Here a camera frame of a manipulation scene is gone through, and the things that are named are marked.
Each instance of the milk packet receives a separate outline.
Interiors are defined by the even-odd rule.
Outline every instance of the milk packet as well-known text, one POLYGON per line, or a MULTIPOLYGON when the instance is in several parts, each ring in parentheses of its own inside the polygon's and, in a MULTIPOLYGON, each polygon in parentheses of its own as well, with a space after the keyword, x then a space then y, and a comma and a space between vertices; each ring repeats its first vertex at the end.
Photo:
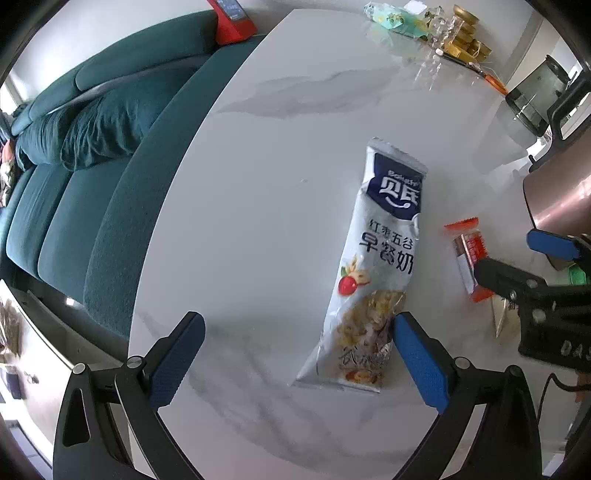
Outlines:
POLYGON ((318 345, 296 382, 379 392, 415 264, 427 168, 374 138, 318 345))

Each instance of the white table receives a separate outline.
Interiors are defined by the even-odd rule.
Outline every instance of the white table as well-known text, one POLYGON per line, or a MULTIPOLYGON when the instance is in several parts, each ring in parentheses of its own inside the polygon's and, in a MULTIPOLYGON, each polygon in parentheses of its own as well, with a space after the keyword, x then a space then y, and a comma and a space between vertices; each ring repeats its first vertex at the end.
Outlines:
MULTIPOLYGON (((429 167, 407 309, 452 356, 522 366, 535 402, 550 371, 575 380, 520 357, 514 329, 495 339, 491 305, 467 298, 442 226, 472 215, 491 255, 549 281, 565 275, 525 244, 527 160, 509 163, 525 151, 505 133, 502 97, 432 56, 362 15, 294 11, 186 152, 145 259, 129 353, 145 354, 188 310, 206 319, 203 347, 160 410, 206 479, 390 479, 436 416, 397 354, 380 395, 290 386, 322 329, 373 136, 429 167)), ((576 406, 550 388, 545 408, 552 451, 576 406)))

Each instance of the black handle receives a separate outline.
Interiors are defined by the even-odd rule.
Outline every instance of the black handle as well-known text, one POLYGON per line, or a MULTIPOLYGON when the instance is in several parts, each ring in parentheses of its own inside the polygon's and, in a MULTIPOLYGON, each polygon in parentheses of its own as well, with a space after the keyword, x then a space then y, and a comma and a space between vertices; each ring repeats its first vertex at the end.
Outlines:
POLYGON ((587 72, 581 72, 573 84, 566 89, 562 96, 548 108, 548 119, 552 130, 552 142, 563 142, 560 121, 575 108, 579 102, 591 92, 591 80, 587 72))

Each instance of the sofa cushion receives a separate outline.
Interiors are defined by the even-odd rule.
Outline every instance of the sofa cushion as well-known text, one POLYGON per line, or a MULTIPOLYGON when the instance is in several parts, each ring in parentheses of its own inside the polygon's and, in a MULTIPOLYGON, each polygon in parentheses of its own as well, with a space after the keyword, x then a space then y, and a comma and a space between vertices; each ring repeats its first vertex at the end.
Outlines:
POLYGON ((121 336, 129 338, 145 254, 178 165, 209 109, 262 38, 215 52, 163 110, 121 175, 84 285, 90 316, 121 336))
POLYGON ((216 45, 216 29, 217 15, 212 10, 153 25, 87 60, 76 75, 76 84, 80 90, 88 90, 169 61, 210 53, 216 45))
POLYGON ((93 100, 67 133, 59 155, 62 165, 75 171, 113 158, 131 157, 194 71, 154 72, 93 100))
POLYGON ((31 175, 14 213, 6 245, 8 258, 39 278, 37 263, 49 224, 71 172, 55 165, 39 165, 31 175))
POLYGON ((31 104, 31 120, 41 118, 82 93, 76 86, 76 74, 83 66, 80 63, 37 95, 31 104))
POLYGON ((70 125, 83 105, 72 105, 36 119, 17 139, 17 159, 28 168, 30 163, 60 165, 61 146, 70 125))
POLYGON ((39 277, 80 303, 96 234, 128 162, 112 160, 74 172, 43 241, 39 277))
POLYGON ((6 255, 6 242, 8 238, 8 231, 10 229, 14 213, 17 211, 18 203, 21 200, 22 193, 33 174, 34 168, 29 168, 18 179, 17 184, 12 190, 12 195, 3 209, 0 209, 0 278, 3 278, 9 285, 14 279, 15 267, 14 263, 6 255))
POLYGON ((12 135, 14 137, 20 135, 26 129, 26 127, 31 125, 31 123, 33 122, 33 120, 31 120, 30 115, 31 105, 32 103, 29 103, 24 108, 24 110, 21 113, 19 113, 19 115, 14 119, 14 122, 12 122, 10 131, 12 132, 12 135))

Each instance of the metal screw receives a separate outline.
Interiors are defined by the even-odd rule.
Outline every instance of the metal screw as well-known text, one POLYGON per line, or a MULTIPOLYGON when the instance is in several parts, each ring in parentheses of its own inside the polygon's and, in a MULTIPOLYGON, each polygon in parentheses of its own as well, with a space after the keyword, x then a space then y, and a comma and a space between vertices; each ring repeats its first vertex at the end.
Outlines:
POLYGON ((139 367, 143 361, 144 361, 144 359, 141 358, 139 355, 130 356, 127 359, 126 365, 128 366, 128 368, 136 368, 136 367, 139 367))
POLYGON ((72 369, 72 373, 74 375, 80 375, 84 370, 86 370, 85 364, 76 364, 76 365, 74 365, 74 368, 72 369))
POLYGON ((519 368, 517 365, 511 365, 509 367, 509 372, 511 373, 511 375, 513 375, 515 377, 523 376, 523 370, 521 368, 519 368))
POLYGON ((534 322, 536 323, 543 323, 546 320, 546 313, 544 312, 544 310, 534 309, 531 312, 531 316, 533 317, 534 322))
POLYGON ((459 356, 456 358, 456 367, 461 368, 462 370, 466 370, 467 368, 470 368, 470 361, 467 358, 464 358, 462 356, 459 356))

